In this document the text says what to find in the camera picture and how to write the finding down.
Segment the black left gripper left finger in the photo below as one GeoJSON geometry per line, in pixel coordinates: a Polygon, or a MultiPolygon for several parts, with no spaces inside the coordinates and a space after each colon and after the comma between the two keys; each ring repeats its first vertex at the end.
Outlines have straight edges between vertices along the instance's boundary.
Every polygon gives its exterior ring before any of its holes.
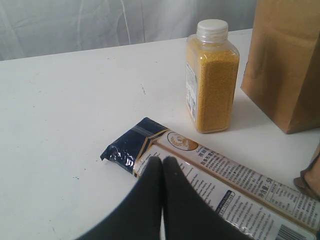
{"type": "Polygon", "coordinates": [[[161,238],[163,167],[159,157],[146,168],[124,200],[79,240],[159,240],[161,238]]]}

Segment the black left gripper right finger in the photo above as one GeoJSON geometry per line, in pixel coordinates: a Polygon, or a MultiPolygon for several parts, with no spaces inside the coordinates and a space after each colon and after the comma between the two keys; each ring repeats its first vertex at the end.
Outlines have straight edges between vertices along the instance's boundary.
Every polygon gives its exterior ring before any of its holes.
{"type": "Polygon", "coordinates": [[[162,207],[167,240],[248,240],[193,189],[176,158],[162,162],[162,207]]]}

